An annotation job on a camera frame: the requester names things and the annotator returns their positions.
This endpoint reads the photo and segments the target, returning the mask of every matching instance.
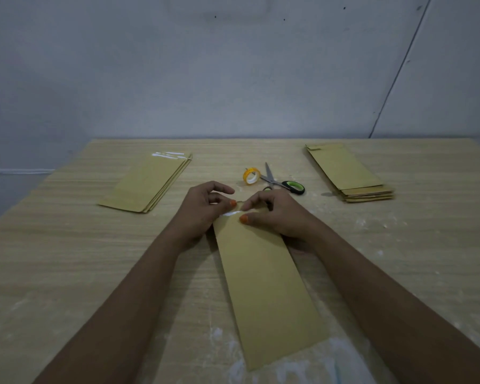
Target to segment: scissor handle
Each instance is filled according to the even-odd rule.
[[[306,189],[299,182],[284,181],[281,183],[283,187],[287,188],[291,193],[302,195]]]

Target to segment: right hand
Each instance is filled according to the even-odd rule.
[[[258,191],[242,205],[242,211],[252,209],[256,204],[269,202],[273,209],[268,213],[245,213],[240,222],[251,226],[270,227],[279,234],[307,241],[310,235],[323,226],[323,222],[308,212],[292,198],[288,190]]]

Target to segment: wood grain surface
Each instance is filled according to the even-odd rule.
[[[480,346],[480,147],[466,139],[343,140],[396,199],[345,204],[304,151],[327,140],[95,140],[0,218],[0,383],[29,383],[93,314],[192,185],[242,201],[245,167],[270,164],[296,199]],[[97,206],[142,153],[194,159],[154,210]],[[290,251],[331,337],[247,373],[214,235],[183,253],[139,383],[390,383],[317,258]]]

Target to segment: left hand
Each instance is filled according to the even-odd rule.
[[[226,194],[235,192],[231,187],[215,181],[191,187],[163,233],[170,235],[183,247],[201,238],[213,221],[237,205],[235,200],[214,190]]]

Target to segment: yellow tape roll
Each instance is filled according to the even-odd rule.
[[[247,183],[248,186],[251,184],[256,183],[259,181],[259,176],[261,173],[259,170],[255,167],[248,168],[244,173],[243,173],[243,181]]]

